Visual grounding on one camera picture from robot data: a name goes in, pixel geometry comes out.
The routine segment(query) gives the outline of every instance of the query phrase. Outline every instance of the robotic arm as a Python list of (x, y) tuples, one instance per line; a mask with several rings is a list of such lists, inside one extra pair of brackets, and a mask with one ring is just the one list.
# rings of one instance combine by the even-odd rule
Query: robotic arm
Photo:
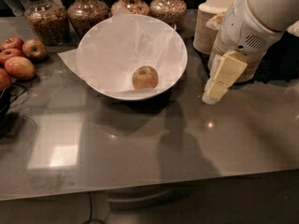
[(224, 14), (221, 43), (228, 52), (212, 61), (203, 101), (217, 103), (247, 67), (247, 59), (265, 54), (299, 20), (299, 0), (235, 0)]

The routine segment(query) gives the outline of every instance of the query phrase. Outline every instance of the apple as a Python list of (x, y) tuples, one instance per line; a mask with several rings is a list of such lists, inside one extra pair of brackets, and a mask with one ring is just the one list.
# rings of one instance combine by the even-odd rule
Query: apple
[(14, 56), (24, 56), (20, 49), (5, 49), (0, 52), (0, 63), (4, 64), (9, 58)]
[(18, 80), (29, 80), (36, 74), (36, 68), (33, 63), (23, 56), (9, 58), (4, 67), (6, 71)]
[(137, 68), (132, 76), (132, 83), (135, 90), (155, 88), (158, 82), (159, 77), (157, 71), (148, 65)]
[(28, 39), (24, 42), (22, 52), (25, 57), (33, 62), (41, 62), (48, 55), (46, 45), (35, 38)]
[(1, 44), (1, 50), (5, 49), (20, 49), (22, 50), (22, 45), (24, 41), (18, 37), (10, 37), (5, 39)]
[(12, 80), (9, 73), (5, 69), (0, 68), (0, 91), (8, 89), (11, 83)]

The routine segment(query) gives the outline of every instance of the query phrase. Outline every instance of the table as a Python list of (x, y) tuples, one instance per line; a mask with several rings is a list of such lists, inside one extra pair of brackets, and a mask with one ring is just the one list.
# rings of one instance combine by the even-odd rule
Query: table
[[(181, 33), (185, 74), (148, 101), (108, 98), (74, 75), (57, 55), (78, 45), (74, 34), (48, 47), (0, 131), (0, 200), (298, 169), (298, 80), (233, 86), (204, 104), (196, 17)], [(13, 35), (34, 36), (24, 18), (0, 18), (0, 38)]]

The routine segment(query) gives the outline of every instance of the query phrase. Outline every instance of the jar of nuts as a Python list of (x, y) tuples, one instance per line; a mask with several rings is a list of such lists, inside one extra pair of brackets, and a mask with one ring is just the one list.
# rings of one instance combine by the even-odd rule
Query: jar of nuts
[(82, 38), (95, 24), (109, 18), (109, 9), (102, 0), (75, 0), (67, 14), (76, 33)]
[(30, 0), (25, 17), (44, 44), (61, 45), (69, 39), (67, 11), (60, 0)]
[(118, 0), (111, 7), (112, 15), (120, 8), (131, 14), (149, 15), (150, 7), (143, 0)]
[(187, 14), (187, 5), (183, 0), (152, 0), (150, 15), (180, 30)]

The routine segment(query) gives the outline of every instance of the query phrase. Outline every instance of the white bowl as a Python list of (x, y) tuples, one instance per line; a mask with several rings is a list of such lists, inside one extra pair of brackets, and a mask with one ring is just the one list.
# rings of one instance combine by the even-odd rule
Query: white bowl
[[(166, 23), (149, 16), (120, 14), (96, 24), (80, 41), (77, 74), (96, 91), (120, 100), (143, 100), (158, 95), (182, 76), (186, 46)], [(133, 72), (154, 67), (159, 84), (153, 91), (134, 91)]]

